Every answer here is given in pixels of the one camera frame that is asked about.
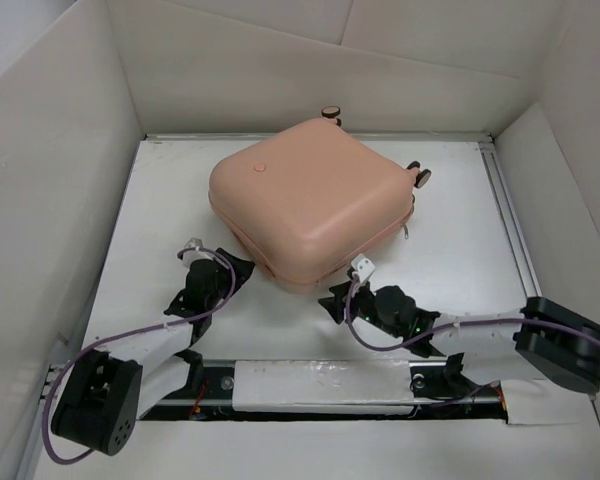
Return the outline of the pink hard-shell suitcase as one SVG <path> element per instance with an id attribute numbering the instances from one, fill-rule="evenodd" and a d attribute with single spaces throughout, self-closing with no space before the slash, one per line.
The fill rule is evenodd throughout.
<path id="1" fill-rule="evenodd" d="M 310 291 L 405 228 L 431 177 L 346 133 L 337 106 L 221 160 L 209 203 L 280 286 Z"/>

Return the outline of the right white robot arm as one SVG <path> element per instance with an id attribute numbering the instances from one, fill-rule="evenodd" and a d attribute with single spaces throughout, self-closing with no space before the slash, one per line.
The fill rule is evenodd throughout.
<path id="1" fill-rule="evenodd" d="M 318 301 L 335 323 L 370 351 L 382 348 L 362 338 L 356 321 L 394 338 L 389 351 L 443 360 L 433 375 L 412 373 L 418 396 L 453 404 L 508 380 L 548 380 L 590 396 L 600 390 L 600 325 L 547 298 L 498 315 L 453 316 L 419 307 L 397 285 L 372 290 L 360 270 L 347 275 Z"/>

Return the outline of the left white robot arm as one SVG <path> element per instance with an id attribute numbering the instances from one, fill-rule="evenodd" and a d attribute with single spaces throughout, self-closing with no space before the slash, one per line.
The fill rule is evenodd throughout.
<path id="1" fill-rule="evenodd" d="M 190 348 L 250 279 L 255 264 L 194 244 L 177 257 L 187 274 L 161 319 L 94 340 L 50 384 L 41 435 L 54 463 L 72 465 L 95 452 L 116 455 L 137 419 L 160 399 L 175 391 L 192 396 L 202 387 L 202 358 Z"/>

